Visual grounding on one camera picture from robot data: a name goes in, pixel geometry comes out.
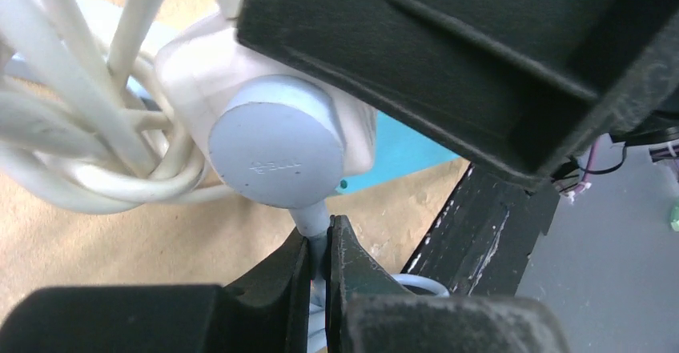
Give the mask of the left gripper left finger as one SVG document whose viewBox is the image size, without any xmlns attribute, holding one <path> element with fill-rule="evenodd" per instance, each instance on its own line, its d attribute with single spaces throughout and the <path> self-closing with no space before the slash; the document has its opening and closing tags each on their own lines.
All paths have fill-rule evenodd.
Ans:
<svg viewBox="0 0 679 353">
<path fill-rule="evenodd" d="M 304 352 L 307 240 L 283 244 L 229 285 L 48 287 L 1 328 L 4 352 Z"/>
</svg>

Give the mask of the white cube socket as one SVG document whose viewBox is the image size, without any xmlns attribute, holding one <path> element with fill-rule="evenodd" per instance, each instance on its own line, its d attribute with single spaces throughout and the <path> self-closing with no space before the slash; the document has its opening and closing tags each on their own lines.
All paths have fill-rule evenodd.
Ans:
<svg viewBox="0 0 679 353">
<path fill-rule="evenodd" d="M 175 117 L 197 147 L 208 153 L 212 126 L 237 90 L 268 75 L 303 79 L 331 98 L 346 142 L 344 174 L 370 171 L 376 159 L 376 109 L 349 93 L 239 44 L 233 22 L 221 14 L 197 21 L 161 47 L 154 59 L 156 78 Z"/>
</svg>

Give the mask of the light blue round plug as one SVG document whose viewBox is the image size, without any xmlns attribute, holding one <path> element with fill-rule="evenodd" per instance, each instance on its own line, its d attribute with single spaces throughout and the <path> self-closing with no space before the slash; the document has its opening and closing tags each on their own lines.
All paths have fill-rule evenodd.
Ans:
<svg viewBox="0 0 679 353">
<path fill-rule="evenodd" d="M 211 128 L 207 149 L 234 191 L 288 209 L 305 237 L 327 230 L 324 200 L 344 174 L 344 139 L 325 91 L 292 76 L 245 82 Z"/>
</svg>

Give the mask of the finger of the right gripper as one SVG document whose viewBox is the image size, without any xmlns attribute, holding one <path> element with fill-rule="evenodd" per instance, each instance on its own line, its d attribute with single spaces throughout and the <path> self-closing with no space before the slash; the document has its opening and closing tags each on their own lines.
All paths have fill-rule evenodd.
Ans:
<svg viewBox="0 0 679 353">
<path fill-rule="evenodd" d="M 237 28 L 524 189 L 678 97 L 678 0 L 243 0 Z"/>
</svg>

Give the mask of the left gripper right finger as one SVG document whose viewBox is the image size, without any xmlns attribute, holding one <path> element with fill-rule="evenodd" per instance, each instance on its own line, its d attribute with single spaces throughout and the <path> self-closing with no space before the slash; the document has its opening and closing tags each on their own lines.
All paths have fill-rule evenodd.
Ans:
<svg viewBox="0 0 679 353">
<path fill-rule="evenodd" d="M 567 352 L 554 314 L 533 299 L 415 295 L 360 245 L 345 215 L 328 230 L 330 352 Z"/>
</svg>

